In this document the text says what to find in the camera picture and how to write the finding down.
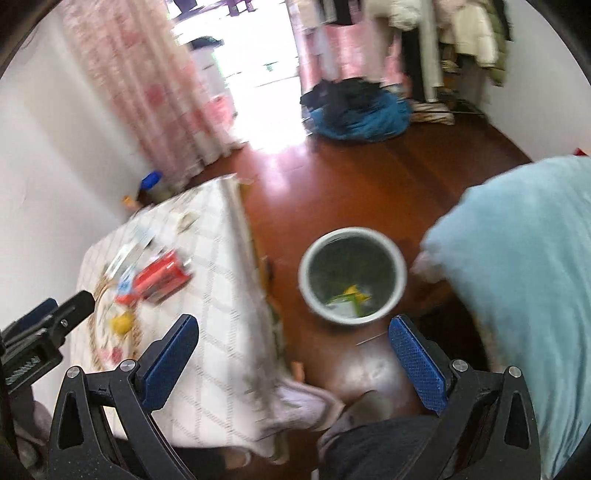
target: doorway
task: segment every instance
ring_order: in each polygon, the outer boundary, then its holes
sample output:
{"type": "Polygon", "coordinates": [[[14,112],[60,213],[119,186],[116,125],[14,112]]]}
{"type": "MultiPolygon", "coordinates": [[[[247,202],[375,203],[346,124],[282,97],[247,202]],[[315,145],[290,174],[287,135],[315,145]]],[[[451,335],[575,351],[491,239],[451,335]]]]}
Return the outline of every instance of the doorway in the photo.
{"type": "MultiPolygon", "coordinates": [[[[302,141],[298,53],[284,0],[237,4],[230,16],[226,0],[201,0],[198,11],[173,29],[180,44],[209,36],[223,41],[213,57],[228,87],[236,131],[255,150],[279,151],[302,141]]],[[[173,20],[180,13],[172,2],[173,20]]]]}

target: bowl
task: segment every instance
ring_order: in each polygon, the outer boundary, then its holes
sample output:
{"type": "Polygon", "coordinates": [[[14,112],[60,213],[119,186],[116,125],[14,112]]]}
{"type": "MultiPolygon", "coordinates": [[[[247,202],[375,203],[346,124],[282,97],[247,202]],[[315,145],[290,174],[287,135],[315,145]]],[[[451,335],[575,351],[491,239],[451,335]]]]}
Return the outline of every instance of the bowl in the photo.
{"type": "Polygon", "coordinates": [[[407,282],[404,257],[387,236],[349,227],[327,233],[302,257],[300,291],[308,307],[342,325],[362,325],[386,316],[407,282]]]}

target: wooden floor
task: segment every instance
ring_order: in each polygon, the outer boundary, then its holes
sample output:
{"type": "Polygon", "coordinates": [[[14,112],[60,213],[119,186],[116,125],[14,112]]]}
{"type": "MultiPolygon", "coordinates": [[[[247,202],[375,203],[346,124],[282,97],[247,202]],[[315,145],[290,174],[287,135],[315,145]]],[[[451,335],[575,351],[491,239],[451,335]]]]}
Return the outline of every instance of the wooden floor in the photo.
{"type": "MultiPolygon", "coordinates": [[[[278,153],[247,145],[209,166],[194,184],[231,172],[254,181],[245,208],[254,235],[274,263],[272,293],[282,306],[288,355],[304,362],[307,382],[347,403],[379,390],[394,399],[398,414],[412,414],[421,405],[387,338],[358,345],[386,331],[390,317],[352,329],[313,315],[297,286],[301,257],[323,234],[363,226],[390,237],[410,267],[425,231],[466,188],[527,162],[497,130],[464,116],[452,127],[415,124],[396,139],[371,145],[308,139],[278,153]]],[[[417,314],[421,288],[409,278],[392,313],[417,314]]],[[[289,463],[269,466],[254,459],[231,477],[309,479],[317,437],[295,432],[289,463]]]]}

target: red package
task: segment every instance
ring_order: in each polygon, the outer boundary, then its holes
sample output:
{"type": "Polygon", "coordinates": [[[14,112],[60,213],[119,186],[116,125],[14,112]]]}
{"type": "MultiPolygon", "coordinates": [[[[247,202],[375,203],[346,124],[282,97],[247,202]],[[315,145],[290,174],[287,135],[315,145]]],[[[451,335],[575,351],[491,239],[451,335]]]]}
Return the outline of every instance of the red package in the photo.
{"type": "Polygon", "coordinates": [[[158,303],[189,280],[186,262],[176,250],[171,250],[138,273],[133,290],[144,300],[158,303]]]}

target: floral curtain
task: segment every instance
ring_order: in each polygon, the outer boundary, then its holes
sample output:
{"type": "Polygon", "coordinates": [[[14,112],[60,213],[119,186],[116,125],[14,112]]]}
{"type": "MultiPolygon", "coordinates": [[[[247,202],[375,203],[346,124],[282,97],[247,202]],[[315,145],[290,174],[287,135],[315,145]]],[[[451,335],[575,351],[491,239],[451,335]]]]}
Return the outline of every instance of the floral curtain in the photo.
{"type": "Polygon", "coordinates": [[[63,0],[64,30],[90,77],[148,160],[183,182],[236,146],[163,0],[63,0]]]}

